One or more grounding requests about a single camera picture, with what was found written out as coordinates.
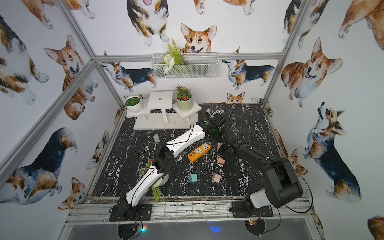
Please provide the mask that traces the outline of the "orange power strip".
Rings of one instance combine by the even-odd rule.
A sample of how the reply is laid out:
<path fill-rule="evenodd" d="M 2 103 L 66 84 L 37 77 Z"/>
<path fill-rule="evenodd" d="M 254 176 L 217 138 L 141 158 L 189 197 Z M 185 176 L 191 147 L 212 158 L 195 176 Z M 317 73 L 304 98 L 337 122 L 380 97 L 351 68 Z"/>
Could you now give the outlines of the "orange power strip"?
<path fill-rule="evenodd" d="M 200 147 L 195 149 L 193 152 L 188 154 L 188 159 L 191 163 L 194 163 L 210 150 L 211 146 L 208 143 L 204 143 Z"/>

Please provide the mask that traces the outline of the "pink plug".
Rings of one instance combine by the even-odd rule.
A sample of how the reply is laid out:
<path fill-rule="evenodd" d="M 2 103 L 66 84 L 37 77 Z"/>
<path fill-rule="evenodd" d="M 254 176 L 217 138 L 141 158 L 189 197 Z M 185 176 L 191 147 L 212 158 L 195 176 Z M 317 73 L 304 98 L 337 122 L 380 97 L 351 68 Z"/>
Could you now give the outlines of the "pink plug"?
<path fill-rule="evenodd" d="M 222 179 L 221 175 L 213 173 L 213 175 L 212 175 L 212 182 L 213 183 L 217 183 L 218 184 L 221 181 L 221 179 Z"/>

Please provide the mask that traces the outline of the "teal plug adapter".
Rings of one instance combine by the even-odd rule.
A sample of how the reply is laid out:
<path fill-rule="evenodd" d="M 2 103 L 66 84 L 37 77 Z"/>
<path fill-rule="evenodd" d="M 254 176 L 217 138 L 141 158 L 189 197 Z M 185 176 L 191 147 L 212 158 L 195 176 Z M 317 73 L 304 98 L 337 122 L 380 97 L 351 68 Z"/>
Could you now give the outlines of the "teal plug adapter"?
<path fill-rule="evenodd" d="M 196 183 L 198 181 L 198 175 L 197 174 L 190 174 L 189 175 L 189 183 Z"/>

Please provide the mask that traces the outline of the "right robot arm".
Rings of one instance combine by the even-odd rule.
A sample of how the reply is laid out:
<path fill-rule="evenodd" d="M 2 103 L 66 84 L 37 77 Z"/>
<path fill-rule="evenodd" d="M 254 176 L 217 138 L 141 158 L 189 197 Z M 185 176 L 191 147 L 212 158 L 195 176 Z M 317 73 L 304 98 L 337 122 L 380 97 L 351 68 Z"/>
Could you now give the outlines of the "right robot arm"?
<path fill-rule="evenodd" d="M 226 161 L 244 160 L 261 173 L 264 188 L 246 197 L 239 208 L 240 213 L 254 216 L 255 212 L 267 206 L 279 209 L 303 196 L 299 175 L 286 158 L 276 158 L 260 150 L 259 143 L 249 143 L 237 137 L 230 138 L 221 130 L 218 140 L 222 143 L 218 154 Z"/>

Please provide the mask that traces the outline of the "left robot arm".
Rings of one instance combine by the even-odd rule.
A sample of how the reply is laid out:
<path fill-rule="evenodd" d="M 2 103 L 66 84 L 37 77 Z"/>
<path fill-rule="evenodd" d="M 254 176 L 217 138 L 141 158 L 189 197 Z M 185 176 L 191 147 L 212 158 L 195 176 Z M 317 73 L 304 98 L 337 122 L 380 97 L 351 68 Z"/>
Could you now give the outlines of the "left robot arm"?
<path fill-rule="evenodd" d="M 190 145 L 209 136 L 217 138 L 226 119 L 221 114 L 213 118 L 199 120 L 178 138 L 166 143 L 158 143 L 154 152 L 154 160 L 142 179 L 124 196 L 120 197 L 117 207 L 123 218 L 131 219 L 137 211 L 142 198 L 160 180 L 168 175 L 175 167 L 175 158 Z"/>

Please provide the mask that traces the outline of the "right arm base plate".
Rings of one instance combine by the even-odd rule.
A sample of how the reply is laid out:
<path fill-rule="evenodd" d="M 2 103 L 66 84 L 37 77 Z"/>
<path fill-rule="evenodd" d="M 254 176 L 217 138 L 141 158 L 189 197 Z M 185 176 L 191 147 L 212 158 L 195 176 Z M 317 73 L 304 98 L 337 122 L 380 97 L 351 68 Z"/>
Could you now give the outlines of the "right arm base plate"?
<path fill-rule="evenodd" d="M 274 213 L 270 206 L 262 208 L 254 207 L 249 201 L 232 202 L 229 212 L 233 214 L 235 219 L 239 218 L 263 218 L 273 217 Z"/>

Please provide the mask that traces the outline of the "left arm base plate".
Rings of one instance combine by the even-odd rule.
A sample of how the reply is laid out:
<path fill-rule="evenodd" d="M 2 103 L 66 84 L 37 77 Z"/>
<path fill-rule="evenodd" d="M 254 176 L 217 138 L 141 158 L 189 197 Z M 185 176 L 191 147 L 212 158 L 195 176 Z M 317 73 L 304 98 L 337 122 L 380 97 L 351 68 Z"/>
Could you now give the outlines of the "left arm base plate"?
<path fill-rule="evenodd" d="M 153 205 L 141 204 L 133 209 L 120 210 L 118 205 L 111 208 L 110 222 L 123 222 L 123 221 L 135 221 L 136 219 L 142 221 L 149 221 L 151 219 Z"/>

